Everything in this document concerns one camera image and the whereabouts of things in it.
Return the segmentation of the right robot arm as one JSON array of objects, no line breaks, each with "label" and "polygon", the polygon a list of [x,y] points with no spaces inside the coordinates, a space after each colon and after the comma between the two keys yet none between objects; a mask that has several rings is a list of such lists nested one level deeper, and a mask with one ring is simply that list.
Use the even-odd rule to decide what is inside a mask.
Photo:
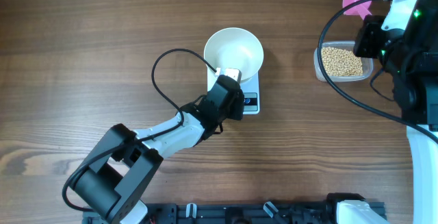
[{"label": "right robot arm", "polygon": [[325,71],[327,83],[351,103],[402,123],[413,163],[413,221],[437,222],[437,0],[343,0],[341,15],[359,15],[353,53],[379,60],[392,76],[399,117],[372,108],[338,88]]}]

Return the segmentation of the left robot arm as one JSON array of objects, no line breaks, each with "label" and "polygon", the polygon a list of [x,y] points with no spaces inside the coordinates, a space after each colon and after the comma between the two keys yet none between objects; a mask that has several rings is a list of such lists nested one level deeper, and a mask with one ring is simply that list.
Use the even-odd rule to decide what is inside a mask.
[{"label": "left robot arm", "polygon": [[226,119],[239,121],[244,94],[237,69],[218,69],[206,95],[180,107],[174,118],[149,129],[111,127],[66,186],[106,223],[139,223],[146,212],[140,198],[165,158],[223,131]]}]

